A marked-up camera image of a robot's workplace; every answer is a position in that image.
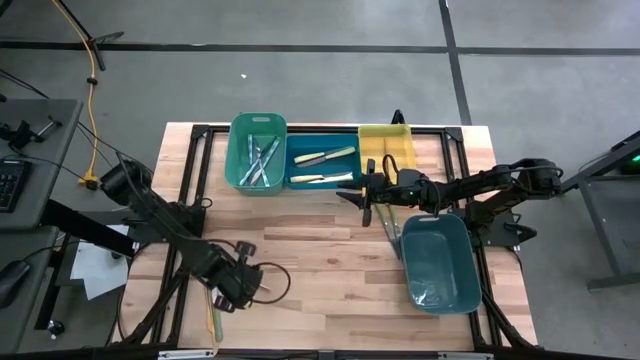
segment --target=concrete floor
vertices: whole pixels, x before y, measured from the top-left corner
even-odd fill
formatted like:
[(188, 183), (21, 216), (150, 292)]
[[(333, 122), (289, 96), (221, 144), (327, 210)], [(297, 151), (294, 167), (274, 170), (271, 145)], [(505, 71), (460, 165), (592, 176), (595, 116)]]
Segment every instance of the concrete floor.
[[(437, 0), (142, 0), (68, 5), (94, 33), (122, 41), (220, 44), (445, 45)], [(633, 0), (449, 1), (459, 46), (638, 47)], [(76, 41), (47, 1), (14, 2), (0, 39)], [(54, 98), (86, 98), (83, 52), (2, 50), (0, 68)], [(403, 109), (413, 124), (460, 124), (447, 55), (332, 53), (105, 53), (95, 113), (101, 137), (153, 167), (168, 121), (230, 121), (273, 111), (290, 122), (387, 123)], [(638, 130), (640, 57), (461, 56), (474, 125), (490, 126), (499, 162), (546, 157), (573, 174)], [(9, 97), (36, 95), (0, 82)], [(82, 121), (88, 124), (83, 114)], [(84, 172), (89, 146), (74, 138), (65, 165)], [(98, 174), (108, 167), (102, 161)], [(82, 210), (117, 207), (62, 174), (54, 195)], [(517, 208), (538, 229), (523, 246), (531, 311), (541, 345), (640, 358), (640, 286), (589, 294), (610, 274), (578, 193)], [(33, 334), (22, 350), (102, 345), (116, 296), (76, 297), (56, 309), (68, 333)], [(107, 314), (91, 326), (86, 316)]]

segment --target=wooden tabletop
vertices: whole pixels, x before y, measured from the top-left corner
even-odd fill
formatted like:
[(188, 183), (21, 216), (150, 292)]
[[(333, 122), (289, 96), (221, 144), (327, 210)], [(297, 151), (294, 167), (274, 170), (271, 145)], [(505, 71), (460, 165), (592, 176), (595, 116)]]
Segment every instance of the wooden tabletop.
[[(153, 189), (167, 201), (178, 198), (193, 123), (169, 123), (153, 179)], [(489, 130), (462, 127), (471, 173), (495, 165)], [(224, 180), (227, 134), (216, 134), (205, 197), (203, 238), (247, 240), (257, 245), (254, 262), (271, 261), (291, 273), (291, 291), (273, 305), (223, 314), (224, 341), (229, 349), (343, 349), (343, 350), (471, 350), (466, 315), (433, 316), (410, 303), (402, 263), (375, 212), (371, 227), (361, 227), (362, 212), (334, 191), (284, 189), (276, 197), (248, 198)], [(413, 137), (418, 169), (445, 181), (438, 137)], [(455, 147), (452, 157), (459, 176)], [(202, 148), (198, 151), (189, 199), (193, 199)], [(417, 210), (397, 209), (400, 226)], [(132, 266), (122, 302), (125, 336), (144, 317), (158, 296), (167, 246), (149, 246)], [(488, 248), (487, 262), (496, 302), (529, 341), (536, 337), (522, 273), (514, 255)], [(278, 296), (285, 277), (265, 269), (256, 298)], [(165, 321), (165, 333), (170, 316)], [(489, 341), (484, 308), (483, 334)], [(181, 347), (211, 347), (207, 331), (203, 287), (191, 279), (180, 335)]]

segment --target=yellow cable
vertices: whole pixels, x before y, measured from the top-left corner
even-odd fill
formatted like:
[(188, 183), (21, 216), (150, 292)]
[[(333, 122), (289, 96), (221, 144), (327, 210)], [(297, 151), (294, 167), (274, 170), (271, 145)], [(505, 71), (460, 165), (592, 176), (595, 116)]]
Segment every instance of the yellow cable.
[[(89, 45), (87, 44), (87, 41), (84, 39), (84, 36), (82, 36), (82, 33), (80, 32), (80, 30), (78, 29), (78, 27), (76, 26), (76, 24), (73, 23), (73, 21), (71, 20), (71, 18), (69, 17), (69, 15), (67, 14), (66, 11), (64, 11), (64, 9), (58, 4), (58, 2), (56, 0), (51, 0), (51, 2), (53, 3), (53, 5), (55, 5), (58, 10), (60, 11), (60, 13), (64, 16), (65, 19), (67, 19), (67, 22), (69, 22), (69, 24), (71, 25), (71, 27), (73, 27), (73, 30), (76, 32), (76, 34), (78, 34), (78, 37), (80, 37), (80, 40), (82, 40), (82, 44), (84, 45), (84, 48), (87, 50), (87, 54), (89, 55), (89, 62), (91, 63), (91, 79), (95, 80), (96, 78), (96, 64), (93, 60), (93, 54), (91, 53), (91, 49), (89, 49)], [(96, 176), (94, 174), (94, 170), (96, 167), (96, 154), (98, 152), (98, 129), (96, 128), (96, 120), (93, 117), (93, 91), (94, 91), (94, 84), (89, 83), (89, 100), (87, 102), (87, 108), (89, 111), (89, 119), (91, 120), (91, 127), (93, 128), (93, 133), (95, 134), (95, 137), (93, 138), (93, 153), (91, 155), (91, 164), (89, 165), (89, 168), (87, 169), (87, 172), (85, 173), (85, 178), (84, 178), (84, 182), (89, 181), (89, 180), (93, 180), (96, 181)]]

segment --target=metal utensil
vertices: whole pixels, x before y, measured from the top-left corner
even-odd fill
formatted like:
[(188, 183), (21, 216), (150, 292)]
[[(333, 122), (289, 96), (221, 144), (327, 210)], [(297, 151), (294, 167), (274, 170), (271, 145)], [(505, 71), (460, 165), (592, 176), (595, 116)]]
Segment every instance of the metal utensil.
[(260, 150), (260, 147), (258, 146), (258, 144), (256, 144), (256, 152), (258, 153), (258, 160), (256, 160), (258, 162), (258, 165), (260, 166), (260, 169), (258, 170), (258, 172), (260, 172), (262, 174), (262, 181), (264, 182), (264, 186), (270, 186), (269, 185), (269, 179), (267, 178), (267, 172), (264, 170), (264, 165), (262, 164), (262, 159), (260, 159), (260, 157), (262, 156), (262, 150)]
[(249, 143), (249, 165), (253, 164), (253, 134), (249, 134), (248, 135), (248, 140), (247, 141)]
[[(276, 140), (278, 142), (280, 141), (277, 136), (274, 136), (273, 140), (271, 140), (271, 142), (267, 144), (267, 146), (265, 146), (264, 150), (271, 150), (271, 147), (276, 143)], [(253, 170), (255, 170), (257, 167), (258, 167), (258, 162), (254, 161), (251, 164), (251, 167), (249, 167), (249, 171), (247, 171), (247, 173), (244, 174), (244, 177), (242, 178), (242, 180), (240, 180), (238, 185), (243, 186), (247, 182), (247, 180), (249, 180), (249, 177), (251, 176), (251, 174), (253, 174)]]
[[(267, 156), (264, 158), (264, 162), (262, 164), (263, 166), (266, 167), (269, 164), (269, 160), (271, 160), (273, 153), (276, 152), (278, 145), (280, 145), (280, 138), (276, 136), (275, 141), (273, 142), (273, 145), (271, 145), (271, 147), (269, 148), (269, 152), (267, 153)], [(253, 174), (253, 177), (251, 178), (251, 185), (255, 185), (255, 183), (258, 182), (258, 179), (260, 178), (260, 174), (262, 174), (262, 169), (258, 170), (255, 174)]]

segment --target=knife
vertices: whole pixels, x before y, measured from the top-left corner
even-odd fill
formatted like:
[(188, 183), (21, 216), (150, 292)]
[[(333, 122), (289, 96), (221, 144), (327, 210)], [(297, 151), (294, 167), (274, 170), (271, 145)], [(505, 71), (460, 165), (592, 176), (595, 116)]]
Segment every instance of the knife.
[(322, 184), (328, 182), (338, 182), (338, 181), (352, 181), (353, 173), (352, 172), (344, 172), (330, 175), (300, 175), (293, 176), (290, 181), (292, 184), (296, 183), (307, 183), (307, 184)]
[(298, 167), (307, 167), (311, 165), (320, 164), (329, 159), (335, 159), (340, 156), (353, 154), (356, 152), (356, 148), (353, 146), (347, 146), (333, 151), (319, 152), (314, 154), (300, 155), (293, 159), (293, 162)]

